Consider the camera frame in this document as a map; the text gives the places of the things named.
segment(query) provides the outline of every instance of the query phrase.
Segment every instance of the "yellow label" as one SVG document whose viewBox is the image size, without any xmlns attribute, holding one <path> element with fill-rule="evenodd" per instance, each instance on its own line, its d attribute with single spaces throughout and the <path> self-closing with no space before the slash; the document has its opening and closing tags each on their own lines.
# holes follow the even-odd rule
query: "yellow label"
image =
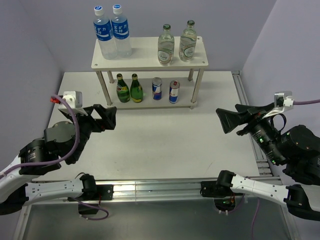
<svg viewBox="0 0 320 240">
<path fill-rule="evenodd" d="M 142 100 L 141 100 L 141 99 L 134 99 L 134 98 L 132 98 L 132 101 L 134 101 L 135 103 L 140 103 Z"/>
</svg>

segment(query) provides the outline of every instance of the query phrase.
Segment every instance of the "red white and blue can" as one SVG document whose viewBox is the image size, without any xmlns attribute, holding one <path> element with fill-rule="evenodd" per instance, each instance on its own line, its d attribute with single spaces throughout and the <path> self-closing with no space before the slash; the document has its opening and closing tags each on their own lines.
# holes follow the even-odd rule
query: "red white and blue can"
<svg viewBox="0 0 320 240">
<path fill-rule="evenodd" d="M 162 98 L 162 79 L 160 77 L 152 79 L 152 97 L 154 100 Z"/>
<path fill-rule="evenodd" d="M 180 82 L 177 80 L 170 82 L 169 102 L 175 104 L 178 102 Z"/>
</svg>

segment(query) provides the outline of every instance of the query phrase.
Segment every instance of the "white bottle cap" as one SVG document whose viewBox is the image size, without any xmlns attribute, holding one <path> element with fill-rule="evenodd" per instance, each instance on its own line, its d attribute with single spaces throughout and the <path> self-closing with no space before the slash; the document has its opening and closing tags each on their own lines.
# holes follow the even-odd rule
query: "white bottle cap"
<svg viewBox="0 0 320 240">
<path fill-rule="evenodd" d="M 103 14 L 105 14 L 105 10 L 103 9 L 102 6 L 95 6 L 94 7 L 94 14 L 96 16 L 102 16 Z"/>
<path fill-rule="evenodd" d="M 122 9 L 120 4 L 113 5 L 113 13 L 116 15 L 122 14 Z"/>
</svg>

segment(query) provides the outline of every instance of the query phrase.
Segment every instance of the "green glass bottle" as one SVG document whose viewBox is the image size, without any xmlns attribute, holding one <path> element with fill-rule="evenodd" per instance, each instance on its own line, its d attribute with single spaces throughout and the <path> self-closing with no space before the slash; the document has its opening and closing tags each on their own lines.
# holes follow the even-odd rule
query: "green glass bottle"
<svg viewBox="0 0 320 240">
<path fill-rule="evenodd" d="M 118 95 L 120 102 L 127 103 L 130 101 L 129 87 L 123 80 L 122 74 L 117 74 L 116 78 L 118 79 L 118 84 L 116 85 L 116 94 Z"/>
<path fill-rule="evenodd" d="M 138 81 L 138 75 L 132 74 L 132 84 L 130 87 L 131 98 L 135 103 L 141 103 L 144 99 L 144 90 Z"/>
</svg>

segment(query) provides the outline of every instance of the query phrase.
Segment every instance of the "shelf leg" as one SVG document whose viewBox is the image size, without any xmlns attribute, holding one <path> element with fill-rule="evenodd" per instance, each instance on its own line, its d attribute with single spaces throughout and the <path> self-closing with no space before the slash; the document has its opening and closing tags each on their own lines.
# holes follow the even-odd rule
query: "shelf leg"
<svg viewBox="0 0 320 240">
<path fill-rule="evenodd" d="M 202 77 L 204 75 L 204 72 L 205 72 L 204 68 L 200 68 L 199 69 L 198 76 L 196 77 L 196 82 L 195 82 L 192 98 L 191 98 L 191 103 L 192 104 L 194 104 L 197 101 L 198 92 L 199 92 L 199 89 L 200 89 L 200 85 L 201 85 L 201 81 L 202 81 Z"/>
<path fill-rule="evenodd" d="M 112 76 L 112 72 L 108 71 L 107 73 L 108 73 L 108 77 L 109 77 L 109 82 L 111 84 L 113 84 L 115 82 L 115 80 L 114 80 L 114 77 Z"/>
<path fill-rule="evenodd" d="M 109 92 L 108 92 L 108 89 L 107 89 L 107 85 L 106 85 L 104 76 L 102 75 L 101 71 L 96 71 L 95 73 L 98 76 L 98 79 L 99 79 L 99 82 L 100 82 L 100 85 L 101 85 L 101 88 L 102 88 L 102 91 L 103 91 L 103 94 L 104 94 L 104 97 L 105 97 L 105 100 L 106 100 L 106 104 L 108 106 L 111 106 L 112 105 L 112 101 L 111 101 L 111 98 L 110 98 L 110 95 L 109 95 Z"/>
<path fill-rule="evenodd" d="M 190 82 L 194 80 L 194 79 L 193 79 L 194 71 L 195 71 L 195 70 L 194 70 L 193 68 L 190 69 L 189 76 L 188 76 L 188 80 L 189 80 Z"/>
</svg>

